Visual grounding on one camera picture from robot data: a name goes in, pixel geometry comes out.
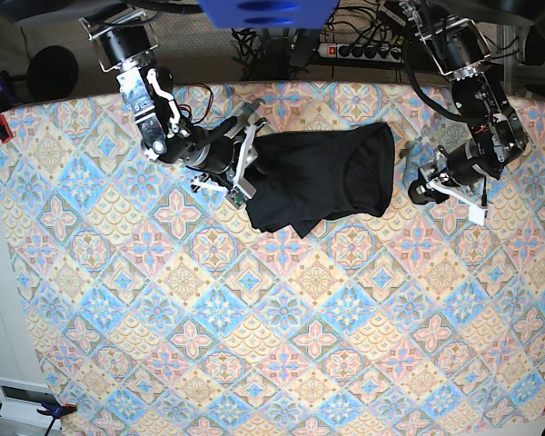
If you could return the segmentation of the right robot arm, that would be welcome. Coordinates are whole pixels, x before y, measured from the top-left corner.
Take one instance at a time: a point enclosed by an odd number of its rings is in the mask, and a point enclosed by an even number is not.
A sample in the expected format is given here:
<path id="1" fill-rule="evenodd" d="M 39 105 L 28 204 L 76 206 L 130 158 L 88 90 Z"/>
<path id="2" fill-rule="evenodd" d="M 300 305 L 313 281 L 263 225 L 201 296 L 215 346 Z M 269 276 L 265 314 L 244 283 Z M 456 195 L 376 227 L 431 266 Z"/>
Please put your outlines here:
<path id="1" fill-rule="evenodd" d="M 256 194 L 252 179 L 263 175 L 253 144 L 267 122 L 253 120 L 259 105 L 248 105 L 213 129 L 203 128 L 183 114 L 170 71 L 154 58 L 155 19 L 202 11 L 199 5 L 171 1 L 0 1 L 0 15 L 17 25 L 78 20 L 98 50 L 101 69 L 118 73 L 120 95 L 134 115 L 146 158 L 196 171 L 195 191 L 222 192 L 240 208 Z"/>

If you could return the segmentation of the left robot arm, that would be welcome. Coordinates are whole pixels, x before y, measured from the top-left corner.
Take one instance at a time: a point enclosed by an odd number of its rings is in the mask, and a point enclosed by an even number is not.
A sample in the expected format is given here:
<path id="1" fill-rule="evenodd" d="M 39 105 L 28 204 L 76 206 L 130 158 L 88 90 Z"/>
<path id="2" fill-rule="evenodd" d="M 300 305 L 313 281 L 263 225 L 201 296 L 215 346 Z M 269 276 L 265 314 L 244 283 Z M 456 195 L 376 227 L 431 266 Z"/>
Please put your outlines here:
<path id="1" fill-rule="evenodd" d="M 490 203 L 476 183 L 500 179 L 503 169 L 525 151 L 528 136 L 500 79 L 489 75 L 492 54 L 479 21 L 533 25 L 545 15 L 545 1 L 402 1 L 406 18 L 403 66 L 411 87 L 431 109 L 468 127 L 471 139 L 451 151 L 438 146 L 410 184 L 413 203 L 440 204 L 453 197 L 467 205 L 472 223 L 482 225 Z M 411 47 L 419 45 L 449 80 L 456 110 L 437 104 L 418 84 Z"/>

